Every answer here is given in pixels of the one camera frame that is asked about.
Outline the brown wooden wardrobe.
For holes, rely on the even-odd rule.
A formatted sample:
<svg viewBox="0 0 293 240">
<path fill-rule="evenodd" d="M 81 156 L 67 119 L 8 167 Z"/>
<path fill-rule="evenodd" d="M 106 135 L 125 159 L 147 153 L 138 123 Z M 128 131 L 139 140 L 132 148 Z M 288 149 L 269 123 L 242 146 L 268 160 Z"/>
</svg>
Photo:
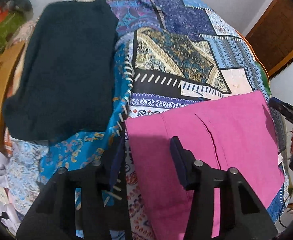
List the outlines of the brown wooden wardrobe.
<svg viewBox="0 0 293 240">
<path fill-rule="evenodd" d="M 293 62 L 293 0 L 272 0 L 245 38 L 270 77 L 282 71 Z"/>
</svg>

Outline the pink pants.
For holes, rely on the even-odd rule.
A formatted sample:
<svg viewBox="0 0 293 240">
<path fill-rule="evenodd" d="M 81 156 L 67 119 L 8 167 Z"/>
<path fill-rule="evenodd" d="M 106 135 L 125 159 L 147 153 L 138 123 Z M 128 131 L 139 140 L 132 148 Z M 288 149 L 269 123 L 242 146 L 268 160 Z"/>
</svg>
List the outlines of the pink pants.
<svg viewBox="0 0 293 240">
<path fill-rule="evenodd" d="M 271 219 L 283 211 L 284 174 L 274 122 L 261 92 L 195 103 L 126 121 L 138 185 L 157 239 L 181 239 L 193 194 L 179 182 L 170 139 L 212 168 L 237 168 Z"/>
</svg>

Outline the dark teal folded garment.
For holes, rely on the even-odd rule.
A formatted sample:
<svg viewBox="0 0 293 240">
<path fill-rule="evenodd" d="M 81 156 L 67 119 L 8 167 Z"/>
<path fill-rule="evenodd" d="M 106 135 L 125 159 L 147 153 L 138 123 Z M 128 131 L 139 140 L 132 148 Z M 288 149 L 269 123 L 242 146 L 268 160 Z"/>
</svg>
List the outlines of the dark teal folded garment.
<svg viewBox="0 0 293 240">
<path fill-rule="evenodd" d="M 44 9 L 19 88 L 3 106 L 12 137 L 63 141 L 79 131 L 107 129 L 117 24 L 106 0 L 56 2 Z"/>
</svg>

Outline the blue patchwork bedspread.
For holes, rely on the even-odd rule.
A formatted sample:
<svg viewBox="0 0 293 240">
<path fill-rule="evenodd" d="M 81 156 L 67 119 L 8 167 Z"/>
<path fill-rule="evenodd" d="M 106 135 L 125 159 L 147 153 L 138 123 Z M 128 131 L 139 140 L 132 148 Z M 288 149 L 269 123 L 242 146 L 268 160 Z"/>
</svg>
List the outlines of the blue patchwork bedspread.
<svg viewBox="0 0 293 240">
<path fill-rule="evenodd" d="M 68 0 L 91 2 L 94 0 Z M 106 0 L 118 18 L 115 112 L 104 132 L 59 143 L 12 142 L 9 199 L 19 218 L 61 166 L 81 168 L 119 137 L 121 115 L 149 116 L 190 104 L 259 91 L 261 71 L 237 31 L 200 0 Z M 147 217 L 126 132 L 126 187 L 132 236 L 157 239 Z"/>
</svg>

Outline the white crumpled papers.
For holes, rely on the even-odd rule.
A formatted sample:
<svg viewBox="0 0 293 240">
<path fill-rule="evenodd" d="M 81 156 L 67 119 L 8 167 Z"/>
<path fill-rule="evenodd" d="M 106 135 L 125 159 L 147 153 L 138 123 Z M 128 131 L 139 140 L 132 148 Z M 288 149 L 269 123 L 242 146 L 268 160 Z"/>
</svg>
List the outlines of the white crumpled papers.
<svg viewBox="0 0 293 240">
<path fill-rule="evenodd" d="M 15 237 L 21 221 L 8 195 L 6 166 L 8 158 L 0 151 L 0 216 L 1 223 Z"/>
</svg>

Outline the green orange blanket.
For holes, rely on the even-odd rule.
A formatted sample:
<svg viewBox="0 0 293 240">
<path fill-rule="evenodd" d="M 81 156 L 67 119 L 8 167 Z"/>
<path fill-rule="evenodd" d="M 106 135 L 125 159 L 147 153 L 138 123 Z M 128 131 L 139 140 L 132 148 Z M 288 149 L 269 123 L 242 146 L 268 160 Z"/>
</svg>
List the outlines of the green orange blanket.
<svg viewBox="0 0 293 240">
<path fill-rule="evenodd" d="M 261 63 L 261 61 L 256 56 L 256 54 L 255 54 L 255 52 L 254 52 L 251 44 L 247 41 L 247 39 L 239 31 L 237 31 L 237 33 L 244 40 L 244 42 L 246 43 L 246 45 L 248 46 L 248 48 L 250 50 L 250 53 L 253 56 L 255 62 L 258 64 L 259 69 L 261 71 L 263 86 L 266 89 L 266 92 L 267 92 L 268 97 L 270 97 L 271 96 L 270 77 L 269 77 L 269 74 L 268 74 L 266 68 L 263 66 L 263 64 Z"/>
</svg>

